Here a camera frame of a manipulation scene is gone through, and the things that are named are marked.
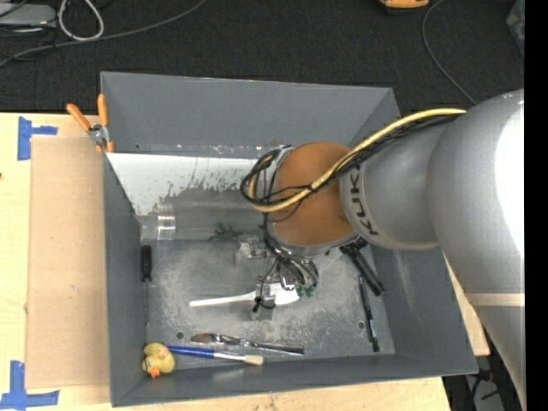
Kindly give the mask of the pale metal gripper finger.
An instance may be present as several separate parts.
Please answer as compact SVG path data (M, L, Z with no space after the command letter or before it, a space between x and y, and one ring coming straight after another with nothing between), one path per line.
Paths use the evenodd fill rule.
M273 311L276 307L276 296L271 293L268 284L261 284L256 290L253 299L253 307L249 312L251 320L272 320Z
M265 244L258 235L242 235L238 237L237 241L238 248L235 252L237 267L263 263L268 257Z

